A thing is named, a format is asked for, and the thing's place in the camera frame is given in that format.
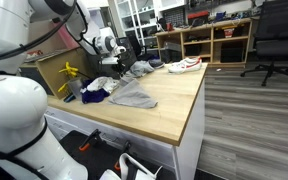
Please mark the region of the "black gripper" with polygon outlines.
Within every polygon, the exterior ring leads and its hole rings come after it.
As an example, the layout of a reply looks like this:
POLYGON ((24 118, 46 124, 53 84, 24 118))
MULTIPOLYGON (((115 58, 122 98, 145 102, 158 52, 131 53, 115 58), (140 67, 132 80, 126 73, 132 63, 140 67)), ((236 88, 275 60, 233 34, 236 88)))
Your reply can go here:
POLYGON ((126 68, 126 65, 123 64, 120 60, 118 60, 116 64, 113 64, 113 65, 111 66, 111 69, 112 69, 112 71, 113 71, 113 75, 114 75, 115 77, 118 77, 118 78, 124 76, 124 74, 125 74, 125 68, 126 68))

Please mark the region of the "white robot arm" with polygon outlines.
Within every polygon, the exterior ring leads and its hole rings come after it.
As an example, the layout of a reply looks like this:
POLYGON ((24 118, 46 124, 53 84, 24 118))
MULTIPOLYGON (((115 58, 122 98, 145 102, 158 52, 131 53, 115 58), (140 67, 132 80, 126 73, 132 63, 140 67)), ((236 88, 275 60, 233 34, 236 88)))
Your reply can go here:
POLYGON ((56 33, 30 41, 29 25, 54 18, 87 53, 104 55, 105 64, 125 51, 109 27, 94 23, 82 0, 0 0, 0 167, 15 180, 88 179, 87 168, 48 128, 44 88, 17 74, 26 52, 56 33))

